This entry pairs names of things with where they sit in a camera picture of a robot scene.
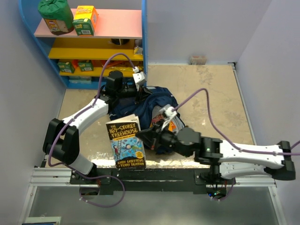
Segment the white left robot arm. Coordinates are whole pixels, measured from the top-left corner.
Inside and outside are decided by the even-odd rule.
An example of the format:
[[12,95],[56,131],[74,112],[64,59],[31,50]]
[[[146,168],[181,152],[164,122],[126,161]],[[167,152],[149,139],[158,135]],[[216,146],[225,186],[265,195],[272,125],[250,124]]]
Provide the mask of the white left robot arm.
[[126,85],[120,71],[109,73],[104,86],[99,85],[96,96],[84,108],[62,120],[49,122],[43,152],[48,155],[48,165],[55,167],[52,158],[81,174],[81,179],[92,184],[97,179],[96,166],[80,153],[79,137],[95,121],[107,115],[124,98],[139,98],[146,82],[144,72],[133,69],[133,84]]

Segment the orange 78-storey treehouse book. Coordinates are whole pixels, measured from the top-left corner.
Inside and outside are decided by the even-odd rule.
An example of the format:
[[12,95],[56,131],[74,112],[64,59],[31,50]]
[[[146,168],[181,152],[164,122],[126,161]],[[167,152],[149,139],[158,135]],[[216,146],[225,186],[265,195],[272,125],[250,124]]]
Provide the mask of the orange 78-storey treehouse book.
[[150,128],[153,127],[153,125],[155,123],[157,123],[158,121],[160,121],[161,119],[164,119],[164,116],[162,115],[162,113],[160,112],[162,107],[156,105],[153,110],[152,110],[152,119],[150,122]]

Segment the navy blue backpack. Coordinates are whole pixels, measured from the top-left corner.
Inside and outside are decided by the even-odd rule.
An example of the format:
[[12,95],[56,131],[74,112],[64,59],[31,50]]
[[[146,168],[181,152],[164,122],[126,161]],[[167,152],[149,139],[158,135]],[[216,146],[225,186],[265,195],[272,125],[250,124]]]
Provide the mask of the navy blue backpack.
[[133,98],[117,99],[116,95],[109,103],[109,118],[116,120],[131,114],[139,117],[140,127],[142,130],[150,128],[152,119],[152,110],[158,105],[164,107],[169,104],[173,107],[178,106],[175,96],[164,87],[148,86],[144,87],[147,97],[141,102],[134,102]]

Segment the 169-storey treehouse book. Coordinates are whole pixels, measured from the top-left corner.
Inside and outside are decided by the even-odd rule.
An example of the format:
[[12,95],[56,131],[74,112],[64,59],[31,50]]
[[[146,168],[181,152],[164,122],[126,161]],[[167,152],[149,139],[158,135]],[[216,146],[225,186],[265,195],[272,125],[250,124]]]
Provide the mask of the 169-storey treehouse book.
[[145,149],[135,135],[140,131],[138,116],[131,114],[106,123],[106,128],[118,169],[145,169]]

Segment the Roald Dahl Charlie book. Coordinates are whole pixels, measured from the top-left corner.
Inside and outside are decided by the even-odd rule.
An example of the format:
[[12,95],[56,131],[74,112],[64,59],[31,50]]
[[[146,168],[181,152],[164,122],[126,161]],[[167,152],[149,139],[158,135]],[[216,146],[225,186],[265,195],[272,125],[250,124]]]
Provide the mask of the Roald Dahl Charlie book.
[[176,124],[171,120],[169,125],[168,125],[168,130],[171,132],[176,132],[177,131],[177,126]]

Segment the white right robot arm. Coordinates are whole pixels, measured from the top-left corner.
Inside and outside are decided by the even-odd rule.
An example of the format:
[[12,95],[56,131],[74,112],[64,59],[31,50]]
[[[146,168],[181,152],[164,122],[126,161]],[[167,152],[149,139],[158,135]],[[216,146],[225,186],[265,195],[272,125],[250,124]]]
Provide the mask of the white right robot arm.
[[295,180],[296,171],[287,141],[276,145],[258,146],[230,144],[228,141],[205,137],[189,127],[178,133],[152,127],[136,134],[152,150],[165,147],[194,161],[209,165],[200,178],[209,184],[251,175],[268,175],[275,180]]

